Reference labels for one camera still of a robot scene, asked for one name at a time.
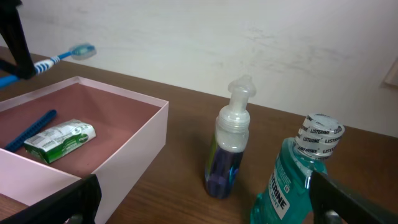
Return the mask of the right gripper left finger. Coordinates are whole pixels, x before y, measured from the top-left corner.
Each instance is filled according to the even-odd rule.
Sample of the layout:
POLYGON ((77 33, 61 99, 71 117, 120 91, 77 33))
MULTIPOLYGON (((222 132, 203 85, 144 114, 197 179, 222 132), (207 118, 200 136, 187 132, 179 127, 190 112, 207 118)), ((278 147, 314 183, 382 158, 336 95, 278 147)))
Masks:
POLYGON ((1 224, 94 224, 101 198, 98 178, 90 174, 5 218, 1 224))

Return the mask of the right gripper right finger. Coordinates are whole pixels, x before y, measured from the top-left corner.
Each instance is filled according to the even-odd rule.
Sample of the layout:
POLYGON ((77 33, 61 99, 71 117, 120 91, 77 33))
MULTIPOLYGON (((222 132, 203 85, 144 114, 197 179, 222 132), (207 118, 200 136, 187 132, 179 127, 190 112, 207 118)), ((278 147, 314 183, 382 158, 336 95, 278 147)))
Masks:
POLYGON ((309 196, 314 224, 397 223, 397 214, 360 196, 326 174, 313 171, 309 196))

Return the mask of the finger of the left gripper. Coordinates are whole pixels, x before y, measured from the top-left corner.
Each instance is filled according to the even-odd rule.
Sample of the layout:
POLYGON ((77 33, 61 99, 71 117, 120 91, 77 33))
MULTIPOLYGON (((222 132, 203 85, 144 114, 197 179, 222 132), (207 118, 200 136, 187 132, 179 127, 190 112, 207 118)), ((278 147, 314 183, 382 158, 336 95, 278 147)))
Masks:
POLYGON ((21 4, 21 0, 1 0, 1 35, 16 63, 1 59, 1 70, 28 80, 36 71, 17 10, 21 4))

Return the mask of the green white soap packet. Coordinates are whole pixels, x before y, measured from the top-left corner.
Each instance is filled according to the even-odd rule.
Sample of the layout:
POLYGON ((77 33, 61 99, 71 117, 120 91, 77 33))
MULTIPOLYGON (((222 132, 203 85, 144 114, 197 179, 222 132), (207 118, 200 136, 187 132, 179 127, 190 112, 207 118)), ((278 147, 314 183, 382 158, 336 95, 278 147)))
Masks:
POLYGON ((92 125, 71 119, 24 141, 26 151, 50 164, 96 137, 92 125))

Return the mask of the blue white toothbrush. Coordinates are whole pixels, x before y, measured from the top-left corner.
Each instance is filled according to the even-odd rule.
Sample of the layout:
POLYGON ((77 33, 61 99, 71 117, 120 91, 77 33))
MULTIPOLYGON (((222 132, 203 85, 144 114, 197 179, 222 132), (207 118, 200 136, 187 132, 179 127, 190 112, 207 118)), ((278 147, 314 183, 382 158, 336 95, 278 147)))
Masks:
MULTIPOLYGON (((94 56, 95 54, 96 54, 96 48, 94 45, 85 43, 73 46, 69 49, 68 52, 34 63, 33 75, 40 75, 41 73, 46 72, 47 70, 52 68, 55 64, 59 63, 61 60, 67 57, 71 57, 74 60, 85 60, 94 56)), ((22 80, 22 78, 19 78, 15 74, 2 77, 1 88, 7 87, 20 80, 22 80)))

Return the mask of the blue plastic razor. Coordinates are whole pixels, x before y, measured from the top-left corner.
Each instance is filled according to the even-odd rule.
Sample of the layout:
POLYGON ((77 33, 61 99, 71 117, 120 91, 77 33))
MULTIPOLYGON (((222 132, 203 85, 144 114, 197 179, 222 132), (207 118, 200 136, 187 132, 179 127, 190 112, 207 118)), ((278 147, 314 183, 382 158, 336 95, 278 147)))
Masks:
POLYGON ((57 115, 56 110, 49 110, 31 126, 29 126, 25 131, 23 131, 18 137, 11 141, 5 150, 9 152, 16 152, 20 147, 23 146, 24 141, 31 138, 32 136, 38 134, 46 125, 49 124, 57 115))

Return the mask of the teal mouthwash bottle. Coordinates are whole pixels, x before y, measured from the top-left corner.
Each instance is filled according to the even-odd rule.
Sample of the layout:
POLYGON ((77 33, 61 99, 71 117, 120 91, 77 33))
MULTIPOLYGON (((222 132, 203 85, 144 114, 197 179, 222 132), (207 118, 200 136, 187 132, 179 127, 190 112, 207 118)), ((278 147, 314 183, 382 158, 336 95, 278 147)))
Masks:
POLYGON ((284 139, 265 191, 257 195, 251 223, 302 223, 312 211, 311 174, 326 174, 327 160, 345 127, 321 113, 308 114, 297 135, 284 139))

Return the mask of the pink cardboard box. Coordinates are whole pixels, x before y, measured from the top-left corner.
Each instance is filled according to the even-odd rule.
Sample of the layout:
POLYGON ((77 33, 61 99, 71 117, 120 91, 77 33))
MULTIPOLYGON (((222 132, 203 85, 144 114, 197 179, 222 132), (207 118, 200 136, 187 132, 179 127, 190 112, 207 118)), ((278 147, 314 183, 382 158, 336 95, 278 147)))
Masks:
POLYGON ((1 151, 1 193, 31 206, 89 174, 102 198, 96 223, 105 223, 165 145, 165 100, 83 77, 73 77, 11 99, 1 99, 5 146, 49 110, 52 125, 77 119, 96 137, 47 165, 25 149, 1 151))

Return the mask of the purple foam soap bottle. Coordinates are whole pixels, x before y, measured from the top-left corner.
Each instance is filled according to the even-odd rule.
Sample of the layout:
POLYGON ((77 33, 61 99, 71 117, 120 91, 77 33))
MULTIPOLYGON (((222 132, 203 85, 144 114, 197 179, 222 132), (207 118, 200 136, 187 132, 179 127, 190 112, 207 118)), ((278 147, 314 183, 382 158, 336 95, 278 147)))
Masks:
POLYGON ((231 190, 249 138, 250 114, 246 107, 256 94, 252 77, 244 75, 228 85, 231 93, 215 121, 211 151, 205 166, 205 187, 215 198, 226 198, 231 190))

